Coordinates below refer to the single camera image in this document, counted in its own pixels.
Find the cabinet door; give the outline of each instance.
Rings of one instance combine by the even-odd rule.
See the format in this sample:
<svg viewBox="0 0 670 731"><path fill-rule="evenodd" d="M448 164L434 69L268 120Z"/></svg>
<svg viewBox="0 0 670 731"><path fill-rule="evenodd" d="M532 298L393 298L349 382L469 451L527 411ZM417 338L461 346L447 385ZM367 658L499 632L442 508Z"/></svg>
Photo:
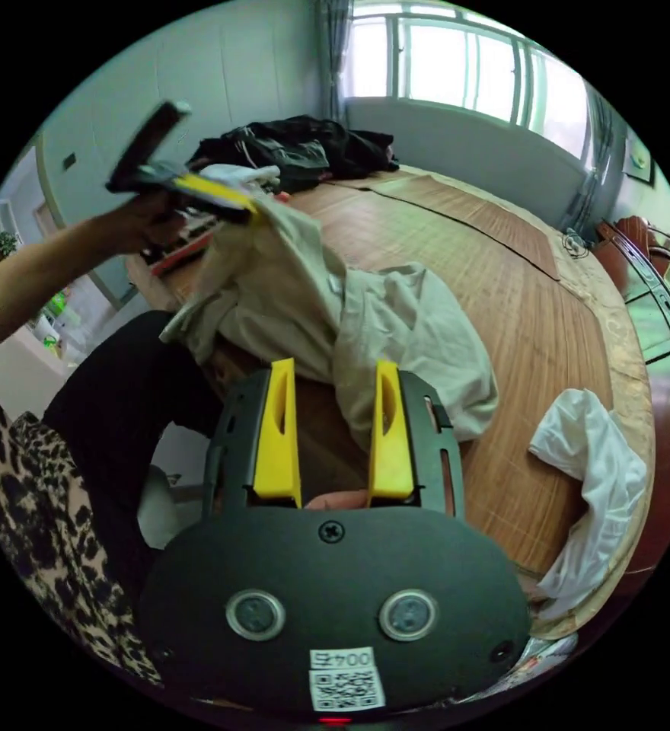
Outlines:
<svg viewBox="0 0 670 731"><path fill-rule="evenodd" d="M633 595L648 580L670 545L670 354L647 364L655 414L655 481L647 521L615 593Z"/></svg>

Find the human arm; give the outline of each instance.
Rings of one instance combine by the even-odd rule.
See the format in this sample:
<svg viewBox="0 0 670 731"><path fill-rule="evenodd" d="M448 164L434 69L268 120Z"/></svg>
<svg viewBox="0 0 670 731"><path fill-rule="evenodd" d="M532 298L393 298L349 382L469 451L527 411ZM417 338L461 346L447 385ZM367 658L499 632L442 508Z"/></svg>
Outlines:
<svg viewBox="0 0 670 731"><path fill-rule="evenodd" d="M167 194L138 196L119 208L58 231L0 262L0 343L37 314L64 287L118 254L151 242L165 246L185 223L162 219Z"/></svg>

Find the qr code sticker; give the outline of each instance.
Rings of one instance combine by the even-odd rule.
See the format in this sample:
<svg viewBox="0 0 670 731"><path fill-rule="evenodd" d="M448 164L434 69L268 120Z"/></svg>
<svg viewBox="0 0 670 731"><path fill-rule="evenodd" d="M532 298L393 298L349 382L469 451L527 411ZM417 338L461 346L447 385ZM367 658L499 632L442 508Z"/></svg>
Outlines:
<svg viewBox="0 0 670 731"><path fill-rule="evenodd" d="M386 705L378 670L311 670L310 692L315 710L368 710Z"/></svg>

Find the white cloth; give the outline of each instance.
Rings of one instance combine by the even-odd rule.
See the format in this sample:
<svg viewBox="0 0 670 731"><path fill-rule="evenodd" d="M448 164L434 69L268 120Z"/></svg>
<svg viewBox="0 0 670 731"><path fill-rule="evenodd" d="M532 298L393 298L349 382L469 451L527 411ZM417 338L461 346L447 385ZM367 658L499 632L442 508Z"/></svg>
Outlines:
<svg viewBox="0 0 670 731"><path fill-rule="evenodd" d="M553 402L528 450L583 482L589 511L538 588L554 599L539 613L555 619L576 607L604 580L637 501L647 467L630 449L615 418L591 391L569 388Z"/></svg>
<svg viewBox="0 0 670 731"><path fill-rule="evenodd" d="M196 294L161 339L183 341L197 362L212 355L217 333L265 362L293 357L299 375L334 384L366 450L376 362L388 359L436 389L460 441L480 436L497 407L495 375L447 285L416 263L349 270L313 218L254 200L263 224L212 235Z"/></svg>
<svg viewBox="0 0 670 731"><path fill-rule="evenodd" d="M269 165L266 168L244 168L241 165L215 163L203 168L199 174L201 177L245 192L264 183L277 182L280 171L276 165Z"/></svg>

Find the beige cloth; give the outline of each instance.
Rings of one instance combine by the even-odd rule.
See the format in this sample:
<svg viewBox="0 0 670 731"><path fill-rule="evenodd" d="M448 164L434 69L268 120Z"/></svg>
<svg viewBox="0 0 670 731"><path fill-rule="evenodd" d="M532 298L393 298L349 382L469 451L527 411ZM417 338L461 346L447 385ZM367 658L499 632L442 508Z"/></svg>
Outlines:
<svg viewBox="0 0 670 731"><path fill-rule="evenodd" d="M379 359L437 390L460 441L483 434L497 408L495 375L447 285L418 263L348 269L313 218L269 198L257 207L256 227L213 235L197 291L161 339L181 340L199 363L218 333L266 362L293 357L299 375L334 385L366 450Z"/></svg>

